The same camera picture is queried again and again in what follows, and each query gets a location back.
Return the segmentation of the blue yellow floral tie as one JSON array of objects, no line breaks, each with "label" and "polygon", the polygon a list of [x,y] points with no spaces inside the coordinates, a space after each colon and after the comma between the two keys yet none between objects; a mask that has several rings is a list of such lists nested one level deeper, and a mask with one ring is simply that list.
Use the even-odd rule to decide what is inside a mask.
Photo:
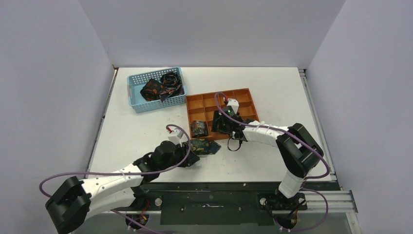
[{"label": "blue yellow floral tie", "polygon": [[214,155],[221,149],[221,145],[209,139],[193,139],[191,151],[196,155]]}]

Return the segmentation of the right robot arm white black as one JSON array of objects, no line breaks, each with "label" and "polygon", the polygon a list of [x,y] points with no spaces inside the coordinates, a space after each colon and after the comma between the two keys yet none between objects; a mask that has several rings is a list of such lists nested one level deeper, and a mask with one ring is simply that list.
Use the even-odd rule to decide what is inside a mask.
[{"label": "right robot arm white black", "polygon": [[287,168],[275,196],[281,209],[294,204],[294,196],[324,156],[321,147],[302,124],[277,127],[253,119],[242,120],[230,106],[214,111],[211,130],[227,134],[240,143],[259,142],[279,150]]}]

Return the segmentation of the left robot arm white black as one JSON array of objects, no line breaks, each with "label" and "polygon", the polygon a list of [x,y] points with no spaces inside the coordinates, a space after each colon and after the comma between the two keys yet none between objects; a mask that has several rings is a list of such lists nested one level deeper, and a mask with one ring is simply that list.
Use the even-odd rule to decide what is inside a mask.
[{"label": "left robot arm white black", "polygon": [[199,159],[189,144],[166,140],[116,172],[95,173],[94,178],[66,179],[50,196],[45,208],[57,232],[69,234],[96,214],[128,206],[141,209],[145,196],[134,191],[137,187],[157,179],[169,168],[190,167]]}]

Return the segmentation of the blue plastic basket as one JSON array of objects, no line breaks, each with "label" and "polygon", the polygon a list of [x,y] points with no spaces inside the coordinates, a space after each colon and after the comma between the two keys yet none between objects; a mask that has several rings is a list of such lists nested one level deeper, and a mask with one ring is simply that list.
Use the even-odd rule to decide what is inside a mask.
[{"label": "blue plastic basket", "polygon": [[186,87],[180,67],[127,77],[129,105],[136,113],[162,109],[186,102]]}]

